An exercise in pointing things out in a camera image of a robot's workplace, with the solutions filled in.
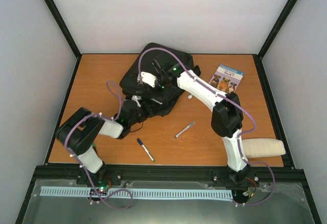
cable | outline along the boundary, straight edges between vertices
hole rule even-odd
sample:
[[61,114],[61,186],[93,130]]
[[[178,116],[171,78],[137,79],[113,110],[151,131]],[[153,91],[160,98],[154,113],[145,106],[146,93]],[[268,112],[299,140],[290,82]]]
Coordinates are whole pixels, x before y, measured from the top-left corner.
[[108,182],[109,182],[109,188],[111,188],[111,187],[112,187],[112,181],[111,181],[111,177],[110,177],[110,175],[108,175],[108,176],[106,177],[106,179],[107,179]]
[[252,180],[251,178],[249,178],[249,177],[247,177],[247,180],[249,181],[249,182],[251,182],[251,183],[253,183],[253,186],[254,186],[254,191],[253,191],[253,194],[255,193],[255,191],[256,191],[256,183],[255,183],[255,181],[254,180]]
[[134,131],[130,131],[130,133],[134,133],[134,132],[136,132],[136,131],[139,131],[141,128],[138,128],[137,130],[134,130]]
[[[67,150],[71,155],[73,155],[73,157],[77,160],[77,162],[78,162],[78,163],[81,165],[81,167],[85,170],[86,176],[87,176],[88,180],[90,181],[91,186],[94,188],[94,191],[95,191],[96,195],[99,197],[100,201],[102,201],[106,206],[108,206],[108,207],[110,207],[110,208],[112,208],[112,209],[114,209],[114,210],[124,210],[124,209],[129,208],[129,207],[132,205],[132,203],[133,203],[133,194],[132,194],[132,192],[129,191],[129,190],[127,190],[127,189],[122,188],[122,189],[118,189],[118,190],[112,192],[112,193],[109,194],[107,197],[103,198],[103,197],[100,195],[100,193],[97,191],[97,188],[95,187],[95,185],[94,185],[94,183],[93,183],[93,180],[92,180],[92,178],[91,178],[91,176],[90,176],[90,174],[89,174],[87,168],[86,168],[85,166],[83,166],[83,163],[78,159],[78,157],[75,155],[74,151],[71,150],[71,149],[67,146],[67,145],[68,145],[68,141],[69,141],[70,137],[72,136],[73,132],[75,131],[75,129],[77,129],[77,127],[80,126],[80,125],[81,125],[83,122],[85,122],[87,119],[89,119],[89,118],[91,118],[91,117],[97,117],[97,116],[99,116],[99,114],[92,113],[92,114],[90,114],[90,115],[85,116],[85,117],[82,118],[78,123],[76,123],[76,124],[72,127],[72,129],[69,131],[69,133],[68,133],[68,135],[67,135],[67,137],[66,137],[66,139],[65,139],[65,141],[64,141],[64,147],[65,147],[65,149],[66,149],[66,150]],[[127,206],[122,207],[122,208],[117,208],[117,207],[114,207],[114,206],[112,206],[112,205],[110,205],[110,204],[108,204],[108,203],[106,202],[107,199],[109,199],[111,196],[115,195],[115,194],[118,193],[118,192],[127,192],[127,193],[131,196],[131,200],[130,200],[130,202],[129,202],[129,204],[128,204]]]
[[[112,84],[114,86],[114,88],[117,91],[117,95],[109,88],[109,84]],[[106,85],[107,85],[107,89],[109,90],[109,92],[111,92],[111,94],[114,95],[119,100],[118,113],[117,113],[117,116],[113,119],[114,121],[116,121],[119,118],[119,115],[121,114],[122,100],[125,100],[125,99],[122,98],[118,86],[113,81],[108,80]]]
[[237,135],[237,144],[238,144],[238,149],[239,149],[239,153],[241,155],[241,158],[242,160],[246,163],[246,164],[249,164],[249,165],[253,165],[253,164],[264,164],[267,166],[268,170],[270,171],[271,173],[271,177],[272,177],[272,181],[273,181],[273,188],[272,188],[272,191],[271,193],[263,200],[257,202],[257,203],[254,203],[254,204],[246,204],[246,206],[255,206],[255,205],[258,205],[258,204],[261,204],[265,201],[267,201],[269,198],[271,198],[271,196],[273,195],[273,193],[275,192],[275,186],[276,186],[276,182],[275,182],[275,176],[274,176],[274,173],[272,172],[272,169],[270,168],[270,166],[265,163],[265,162],[254,162],[254,163],[250,163],[249,161],[247,161],[242,153],[242,150],[241,150],[241,141],[240,141],[240,137],[241,135],[245,135],[247,133],[250,133],[252,131],[254,131],[256,129],[256,122],[255,120],[253,119],[253,117],[244,109],[242,108],[239,104],[235,103],[234,101],[228,99],[227,97],[223,96],[223,95],[220,95],[218,94],[216,91],[217,89],[212,87],[212,86],[206,86],[205,84],[203,84],[201,81],[199,81],[198,79],[195,79],[194,76],[186,69],[186,67],[184,66],[184,64],[182,63],[182,61],[174,54],[172,53],[171,51],[167,50],[167,49],[164,49],[164,48],[149,48],[147,50],[145,50],[139,57],[138,59],[138,74],[139,76],[141,76],[141,61],[142,61],[142,58],[144,57],[144,55],[150,51],[154,51],[154,50],[161,50],[161,51],[164,51],[168,54],[170,54],[171,56],[173,56],[177,62],[181,65],[181,67],[184,69],[184,71],[191,77],[193,78],[197,83],[199,83],[201,86],[203,86],[204,88],[206,88],[208,91],[210,91],[211,93],[217,95],[218,97],[220,97],[221,99],[224,99],[226,100],[227,102],[231,103],[232,105],[236,106],[238,109],[240,109],[242,112],[244,112],[248,117],[249,119],[252,121],[253,123],[253,128],[252,129],[249,129],[249,130],[246,130],[246,131],[243,131],[243,132],[240,132],[238,135]]

sponge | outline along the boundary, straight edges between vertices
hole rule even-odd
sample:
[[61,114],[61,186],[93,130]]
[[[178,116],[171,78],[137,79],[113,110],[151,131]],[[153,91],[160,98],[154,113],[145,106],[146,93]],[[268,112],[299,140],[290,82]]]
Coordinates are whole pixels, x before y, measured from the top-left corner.
[[244,139],[243,148],[247,158],[264,158],[286,154],[284,144],[276,139]]

blue marker cap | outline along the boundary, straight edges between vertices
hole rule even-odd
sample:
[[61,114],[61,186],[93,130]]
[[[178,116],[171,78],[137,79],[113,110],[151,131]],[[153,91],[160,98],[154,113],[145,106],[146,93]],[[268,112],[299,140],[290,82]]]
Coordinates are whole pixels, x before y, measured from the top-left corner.
[[137,140],[137,142],[139,143],[140,146],[143,145],[143,142],[139,138],[137,138],[136,140]]

black metal frame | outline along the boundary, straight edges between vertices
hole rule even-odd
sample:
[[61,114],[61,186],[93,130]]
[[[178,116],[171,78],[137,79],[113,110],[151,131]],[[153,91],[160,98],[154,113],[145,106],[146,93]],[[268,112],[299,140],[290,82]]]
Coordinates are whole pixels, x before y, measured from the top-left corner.
[[[69,83],[69,87],[64,99],[64,103],[56,124],[55,130],[59,127],[72,85],[75,79],[75,75],[81,60],[81,53],[78,50],[69,30],[64,23],[55,3],[53,0],[44,0],[49,7],[53,17],[55,18],[59,28],[64,34],[69,46],[71,47],[73,53],[77,57],[77,62],[74,68],[74,72]],[[277,139],[284,142],[287,154],[282,157],[284,167],[273,167],[276,182],[283,183],[301,183],[311,209],[315,223],[321,223],[319,218],[315,203],[313,201],[311,191],[303,170],[294,169],[294,162],[292,160],[291,152],[284,134],[284,130],[277,112],[276,105],[273,100],[273,96],[270,90],[270,86],[267,80],[265,69],[262,63],[262,59],[266,54],[271,43],[275,39],[278,31],[285,22],[287,16],[291,12],[297,0],[288,0],[284,6],[280,16],[278,17],[275,25],[273,26],[270,34],[268,35],[265,43],[263,44],[260,52],[258,54],[253,54],[254,63],[259,76],[259,80],[262,86],[262,90],[265,96],[267,107],[269,110],[269,115],[272,121],[274,132]],[[55,135],[53,135],[51,144],[46,155],[45,163],[43,166],[37,166],[35,172],[31,179],[31,183],[26,193],[25,200],[22,204],[20,213],[16,220],[16,223],[22,223],[24,214],[26,212],[29,200],[31,198],[31,193],[33,191],[35,181],[37,179],[76,179],[82,181],[83,177],[82,171],[77,164],[52,164],[48,163],[48,159],[53,147],[55,140]],[[219,176],[223,174],[226,167],[188,167],[188,166],[134,166],[134,165],[107,165],[110,175],[113,179],[114,184],[119,184],[120,181],[185,181],[185,182],[203,182],[214,186],[224,186],[227,189],[235,189],[235,186],[231,186],[224,181],[219,180]],[[271,175],[267,168],[264,167],[252,167],[251,172],[253,172],[261,182],[270,182]]]

white foam block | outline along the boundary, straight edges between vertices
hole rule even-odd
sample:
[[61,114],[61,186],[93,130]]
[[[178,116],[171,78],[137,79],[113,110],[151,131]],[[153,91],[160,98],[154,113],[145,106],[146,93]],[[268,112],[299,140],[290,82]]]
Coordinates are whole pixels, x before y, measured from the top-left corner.
[[247,158],[264,158],[286,154],[284,144],[276,139],[245,139],[242,140]]
[[101,130],[99,131],[99,135],[110,136],[112,138],[118,138],[123,131],[122,125],[115,121],[111,121],[111,120],[107,120],[107,119],[103,119],[103,120],[105,122],[104,122]]

